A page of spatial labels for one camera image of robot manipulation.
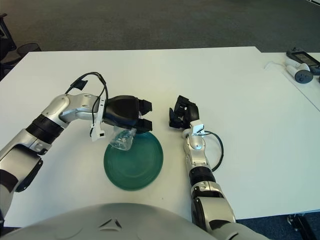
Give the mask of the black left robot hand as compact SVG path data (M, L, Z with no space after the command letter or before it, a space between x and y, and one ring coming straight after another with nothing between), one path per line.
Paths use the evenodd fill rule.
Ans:
M151 102L132 95L119 95L107 101L102 121L123 129L135 129L137 134L143 134L153 130L152 122L141 118L151 111Z

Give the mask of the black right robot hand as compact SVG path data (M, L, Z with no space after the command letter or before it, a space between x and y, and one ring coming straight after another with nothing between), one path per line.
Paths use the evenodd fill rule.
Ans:
M200 119L197 105L188 98L179 95L174 108L169 108L169 126L176 129L188 129L191 122Z

